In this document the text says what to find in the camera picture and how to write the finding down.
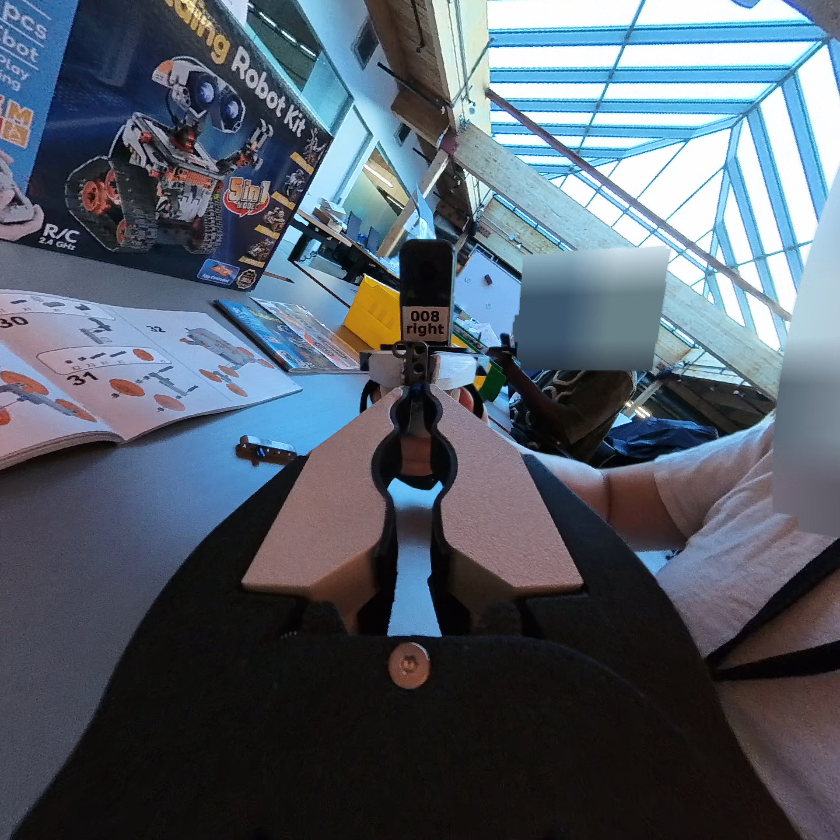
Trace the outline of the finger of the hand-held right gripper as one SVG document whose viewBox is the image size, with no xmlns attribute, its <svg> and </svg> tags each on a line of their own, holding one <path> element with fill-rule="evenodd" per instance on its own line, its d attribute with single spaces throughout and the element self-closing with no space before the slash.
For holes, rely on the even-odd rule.
<svg viewBox="0 0 840 840">
<path fill-rule="evenodd" d="M 384 391 L 404 385 L 405 359 L 392 351 L 360 353 L 360 370 Z"/>
<path fill-rule="evenodd" d="M 471 353 L 431 352 L 428 356 L 428 383 L 442 391 L 472 385 L 477 373 L 477 357 Z"/>
</svg>

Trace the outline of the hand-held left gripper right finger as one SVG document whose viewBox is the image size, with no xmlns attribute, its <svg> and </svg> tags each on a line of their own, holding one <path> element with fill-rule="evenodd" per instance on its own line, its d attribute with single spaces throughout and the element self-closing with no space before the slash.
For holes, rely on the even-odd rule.
<svg viewBox="0 0 840 840">
<path fill-rule="evenodd" d="M 427 387 L 434 502 L 428 583 L 444 635 L 468 634 L 494 602 L 579 595 L 584 582 L 521 454 Z"/>
</svg>

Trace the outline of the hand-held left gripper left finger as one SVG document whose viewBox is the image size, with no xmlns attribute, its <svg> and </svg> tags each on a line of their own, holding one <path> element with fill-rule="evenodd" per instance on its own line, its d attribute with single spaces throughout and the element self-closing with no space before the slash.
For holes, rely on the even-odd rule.
<svg viewBox="0 0 840 840">
<path fill-rule="evenodd" d="M 394 431 L 400 388 L 313 449 L 242 580 L 249 592 L 332 602 L 352 634 L 380 589 L 374 552 L 386 504 L 372 474 L 375 450 Z"/>
</svg>

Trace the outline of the grey beam with blue pins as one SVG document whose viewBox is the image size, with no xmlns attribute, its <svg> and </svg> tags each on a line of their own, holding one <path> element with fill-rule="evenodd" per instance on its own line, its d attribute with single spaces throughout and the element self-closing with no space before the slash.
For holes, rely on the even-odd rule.
<svg viewBox="0 0 840 840">
<path fill-rule="evenodd" d="M 396 342 L 392 353 L 402 363 L 401 385 L 413 387 L 428 383 L 429 348 L 425 342 Z"/>
</svg>

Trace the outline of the short grey beam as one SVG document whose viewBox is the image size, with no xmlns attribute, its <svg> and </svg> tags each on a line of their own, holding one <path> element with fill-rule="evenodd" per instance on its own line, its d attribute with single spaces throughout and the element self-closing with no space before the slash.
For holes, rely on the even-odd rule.
<svg viewBox="0 0 840 840">
<path fill-rule="evenodd" d="M 252 435 L 243 435 L 239 439 L 235 453 L 253 466 L 262 463 L 285 466 L 298 456 L 294 447 L 288 444 Z"/>
</svg>

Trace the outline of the person's right forearm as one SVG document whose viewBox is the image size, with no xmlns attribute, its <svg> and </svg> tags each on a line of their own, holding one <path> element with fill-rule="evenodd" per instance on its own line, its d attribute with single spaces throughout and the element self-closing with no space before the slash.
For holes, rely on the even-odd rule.
<svg viewBox="0 0 840 840">
<path fill-rule="evenodd" d="M 685 544 L 659 495 L 653 464 L 596 469 L 570 458 L 534 456 L 632 549 L 678 550 Z"/>
</svg>

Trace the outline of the background desk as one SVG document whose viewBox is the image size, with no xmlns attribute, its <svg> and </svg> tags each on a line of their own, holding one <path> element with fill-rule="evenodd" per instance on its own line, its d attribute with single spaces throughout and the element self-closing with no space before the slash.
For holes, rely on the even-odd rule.
<svg viewBox="0 0 840 840">
<path fill-rule="evenodd" d="M 333 230 L 328 225 L 323 224 L 308 213 L 297 209 L 293 216 L 288 220 L 288 225 L 301 231 L 301 239 L 314 238 L 321 243 L 338 243 L 349 249 L 353 256 L 350 259 L 350 267 L 347 271 L 352 277 L 361 276 L 364 273 L 364 269 L 375 279 L 385 281 L 384 278 L 389 277 L 386 281 L 387 283 L 399 284 L 400 276 L 398 270 L 393 270 L 391 267 L 387 266 L 383 260 L 376 257 L 361 244 L 347 238 L 341 232 Z"/>
</svg>

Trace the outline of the grey desk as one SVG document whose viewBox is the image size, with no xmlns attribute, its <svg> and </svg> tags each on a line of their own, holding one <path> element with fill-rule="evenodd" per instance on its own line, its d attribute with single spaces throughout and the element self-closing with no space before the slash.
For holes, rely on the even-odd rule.
<svg viewBox="0 0 840 840">
<path fill-rule="evenodd" d="M 309 309 L 354 348 L 342 322 L 350 283 L 285 257 L 258 298 Z M 195 311 L 230 327 L 216 299 L 235 290 L 2 242 L 2 288 L 130 308 Z M 298 394 L 181 421 L 131 444 L 64 449 L 2 471 L 1 834 L 9 838 L 67 759 L 150 605 L 219 522 L 277 472 L 237 458 L 244 434 L 307 453 L 358 412 L 364 377 L 304 375 Z M 439 635 L 419 542 L 436 491 L 392 484 L 401 521 L 389 634 Z"/>
</svg>

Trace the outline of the person's right hand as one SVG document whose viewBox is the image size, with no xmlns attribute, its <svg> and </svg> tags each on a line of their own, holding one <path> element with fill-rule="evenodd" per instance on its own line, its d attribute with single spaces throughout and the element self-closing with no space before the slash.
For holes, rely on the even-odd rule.
<svg viewBox="0 0 840 840">
<path fill-rule="evenodd" d="M 489 424 L 489 415 L 482 398 L 473 385 L 462 386 L 447 392 L 465 409 Z M 426 429 L 421 403 L 413 404 L 406 435 L 402 438 L 402 471 L 398 478 L 419 490 L 433 489 L 438 480 L 433 475 L 431 457 L 432 440 Z"/>
</svg>

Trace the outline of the green storage bin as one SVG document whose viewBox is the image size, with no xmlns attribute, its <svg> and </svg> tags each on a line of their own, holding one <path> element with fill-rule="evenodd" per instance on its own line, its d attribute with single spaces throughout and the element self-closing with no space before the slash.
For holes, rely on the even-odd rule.
<svg viewBox="0 0 840 840">
<path fill-rule="evenodd" d="M 483 399 L 495 401 L 502 387 L 507 383 L 500 366 L 489 360 L 481 345 L 470 338 L 468 333 L 457 324 L 453 327 L 452 343 L 457 348 L 479 356 L 473 386 Z"/>
</svg>

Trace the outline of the yellow storage bin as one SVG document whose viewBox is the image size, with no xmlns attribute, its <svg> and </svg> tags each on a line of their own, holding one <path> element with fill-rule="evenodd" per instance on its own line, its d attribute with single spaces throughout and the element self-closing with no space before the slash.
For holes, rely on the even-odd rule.
<svg viewBox="0 0 840 840">
<path fill-rule="evenodd" d="M 374 350 L 401 341 L 399 291 L 364 275 L 343 325 Z"/>
</svg>

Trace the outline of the white board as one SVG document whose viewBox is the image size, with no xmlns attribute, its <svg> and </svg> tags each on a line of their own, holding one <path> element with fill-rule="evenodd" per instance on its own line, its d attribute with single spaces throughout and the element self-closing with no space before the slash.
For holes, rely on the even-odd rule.
<svg viewBox="0 0 840 840">
<path fill-rule="evenodd" d="M 474 251 L 455 279 L 455 303 L 495 334 L 511 333 L 519 312 L 521 283 L 498 263 Z"/>
</svg>

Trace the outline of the blue closed booklet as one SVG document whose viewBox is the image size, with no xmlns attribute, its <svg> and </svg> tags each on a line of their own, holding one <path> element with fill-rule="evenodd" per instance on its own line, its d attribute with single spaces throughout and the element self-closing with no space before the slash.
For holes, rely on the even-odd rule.
<svg viewBox="0 0 840 840">
<path fill-rule="evenodd" d="M 359 372 L 358 357 L 333 333 L 299 330 L 241 302 L 217 299 L 215 307 L 289 373 Z"/>
</svg>

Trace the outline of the folded paper leaflet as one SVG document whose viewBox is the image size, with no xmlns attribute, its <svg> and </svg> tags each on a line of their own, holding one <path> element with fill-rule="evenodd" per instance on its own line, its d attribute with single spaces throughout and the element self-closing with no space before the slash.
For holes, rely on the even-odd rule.
<svg viewBox="0 0 840 840">
<path fill-rule="evenodd" d="M 250 296 L 251 300 L 259 304 L 269 314 L 299 330 L 320 330 L 330 332 L 331 329 L 319 321 L 308 309 L 294 303 L 267 300 Z"/>
</svg>

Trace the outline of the dark blue backpack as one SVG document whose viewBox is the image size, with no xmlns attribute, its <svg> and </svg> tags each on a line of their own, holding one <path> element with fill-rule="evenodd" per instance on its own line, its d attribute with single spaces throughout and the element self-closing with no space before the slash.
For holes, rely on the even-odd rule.
<svg viewBox="0 0 840 840">
<path fill-rule="evenodd" d="M 643 463 L 716 440 L 716 428 L 691 421 L 649 417 L 615 426 L 605 436 L 605 444 L 615 455 L 608 466 Z"/>
</svg>

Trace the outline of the open instruction booklet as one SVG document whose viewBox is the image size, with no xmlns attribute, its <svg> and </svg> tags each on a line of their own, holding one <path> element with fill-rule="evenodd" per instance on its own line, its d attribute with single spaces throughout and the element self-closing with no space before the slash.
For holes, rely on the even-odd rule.
<svg viewBox="0 0 840 840">
<path fill-rule="evenodd" d="M 206 314 L 1 291 L 1 468 L 301 387 Z"/>
</svg>

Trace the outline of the glass skylight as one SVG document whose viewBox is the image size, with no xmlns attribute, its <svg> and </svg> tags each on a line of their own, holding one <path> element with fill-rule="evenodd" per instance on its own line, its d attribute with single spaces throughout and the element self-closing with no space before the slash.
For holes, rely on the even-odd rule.
<svg viewBox="0 0 840 840">
<path fill-rule="evenodd" d="M 490 86 L 792 312 L 838 171 L 838 41 L 787 2 L 489 2 Z"/>
</svg>

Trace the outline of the robot kit box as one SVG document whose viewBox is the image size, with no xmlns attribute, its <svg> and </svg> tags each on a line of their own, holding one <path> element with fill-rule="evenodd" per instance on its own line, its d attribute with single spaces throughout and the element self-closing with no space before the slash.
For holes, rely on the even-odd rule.
<svg viewBox="0 0 840 840">
<path fill-rule="evenodd" d="M 224 2 L 2 2 L 2 239 L 250 291 L 333 137 Z"/>
</svg>

